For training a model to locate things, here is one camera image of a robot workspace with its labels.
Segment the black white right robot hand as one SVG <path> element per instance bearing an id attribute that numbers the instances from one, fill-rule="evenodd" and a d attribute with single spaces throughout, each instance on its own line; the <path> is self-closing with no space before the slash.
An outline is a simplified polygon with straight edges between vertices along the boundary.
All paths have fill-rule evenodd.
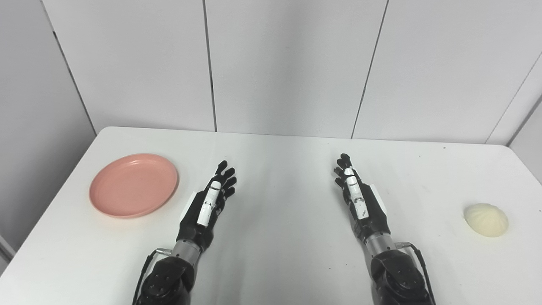
<path id="1" fill-rule="evenodd" d="M 355 170 L 349 155 L 342 153 L 334 169 L 335 183 L 351 214 L 355 236 L 364 244 L 374 234 L 390 234 L 387 215 L 374 189 L 364 183 Z"/>

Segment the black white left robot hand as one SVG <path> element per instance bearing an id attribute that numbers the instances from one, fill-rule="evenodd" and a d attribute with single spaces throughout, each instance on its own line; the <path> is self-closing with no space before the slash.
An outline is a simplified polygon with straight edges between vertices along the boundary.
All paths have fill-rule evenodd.
<path id="1" fill-rule="evenodd" d="M 235 168 L 223 160 L 205 188 L 197 192 L 188 204 L 176 241 L 191 241 L 201 251 L 208 249 L 214 238 L 214 226 L 228 197 L 235 193 L 236 182 Z"/>

